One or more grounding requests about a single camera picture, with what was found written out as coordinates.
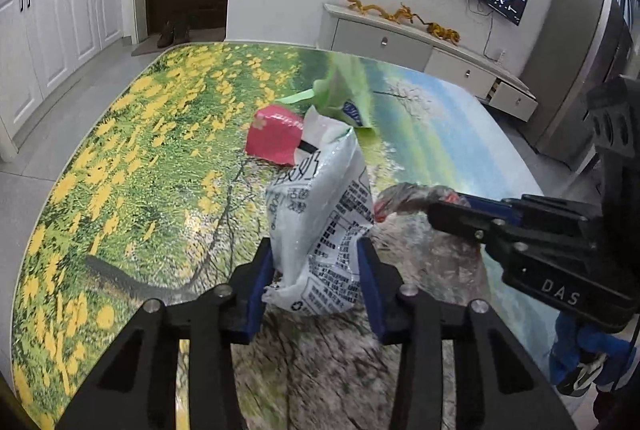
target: white plastic bag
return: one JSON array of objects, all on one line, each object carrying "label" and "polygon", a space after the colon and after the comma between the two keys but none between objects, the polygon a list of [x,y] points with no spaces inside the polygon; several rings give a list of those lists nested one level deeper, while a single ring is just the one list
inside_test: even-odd
[{"label": "white plastic bag", "polygon": [[[325,120],[334,123],[337,139],[310,135],[329,131]],[[267,188],[271,248],[282,277],[262,300],[303,315],[347,311],[360,295],[356,243],[372,226],[372,200],[355,132],[339,125],[310,109],[303,140],[319,142],[318,151]]]}]

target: tv cabinet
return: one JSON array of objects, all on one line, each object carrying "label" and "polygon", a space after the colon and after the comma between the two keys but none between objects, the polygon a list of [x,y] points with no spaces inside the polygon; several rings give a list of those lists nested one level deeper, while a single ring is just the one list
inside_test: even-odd
[{"label": "tv cabinet", "polygon": [[415,26],[324,4],[318,47],[387,61],[466,88],[481,102],[528,121],[538,105],[513,74]]}]

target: refrigerator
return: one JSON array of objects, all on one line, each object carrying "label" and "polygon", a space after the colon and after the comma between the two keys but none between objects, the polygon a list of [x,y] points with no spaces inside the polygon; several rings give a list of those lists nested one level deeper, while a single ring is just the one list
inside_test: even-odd
[{"label": "refrigerator", "polygon": [[527,142],[575,170],[592,144],[586,92],[621,74],[631,48],[616,0],[551,0],[520,75],[538,100],[519,127]]}]

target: boot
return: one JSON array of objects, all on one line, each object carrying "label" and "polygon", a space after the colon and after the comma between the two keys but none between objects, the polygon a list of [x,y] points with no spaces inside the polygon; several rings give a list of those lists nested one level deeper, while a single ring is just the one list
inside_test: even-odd
[{"label": "boot", "polygon": [[176,45],[189,43],[190,41],[189,24],[187,22],[187,18],[185,18],[184,16],[181,18],[178,18],[178,20],[175,23],[174,31],[175,31],[174,43]]},{"label": "boot", "polygon": [[162,28],[162,33],[158,40],[158,48],[166,48],[172,43],[174,43],[174,25],[171,21],[168,21]]}]

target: dragon figurine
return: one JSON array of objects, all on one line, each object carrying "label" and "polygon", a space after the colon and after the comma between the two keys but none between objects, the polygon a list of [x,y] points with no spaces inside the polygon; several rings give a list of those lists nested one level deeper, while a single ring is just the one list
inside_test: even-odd
[{"label": "dragon figurine", "polygon": [[389,20],[390,22],[395,22],[396,24],[400,23],[400,18],[406,18],[411,23],[414,22],[412,19],[413,17],[412,17],[411,9],[409,9],[409,7],[405,6],[402,3],[400,4],[400,8],[395,13],[390,14],[390,13],[387,13],[382,7],[374,4],[362,5],[362,2],[360,0],[347,0],[347,2],[350,3],[349,9],[353,11],[357,11],[363,15],[367,14],[368,11],[374,10],[374,11],[378,11],[385,20]]},{"label": "dragon figurine", "polygon": [[394,22],[396,24],[401,23],[400,18],[405,18],[413,23],[414,17],[416,17],[424,26],[427,27],[427,32],[432,36],[435,36],[436,38],[439,38],[446,42],[450,42],[454,45],[458,45],[458,42],[460,41],[460,34],[457,31],[454,31],[453,29],[445,29],[443,26],[435,22],[425,22],[422,18],[420,18],[420,15],[418,15],[417,13],[412,13],[411,8],[407,7],[402,2],[400,2],[400,8],[393,14],[387,13],[382,7],[377,5],[362,5],[362,2],[360,0],[347,0],[347,2],[349,2],[350,4],[349,9],[353,11],[357,11],[360,14],[365,15],[368,11],[375,10],[378,11],[385,20],[389,20],[390,22]]}]

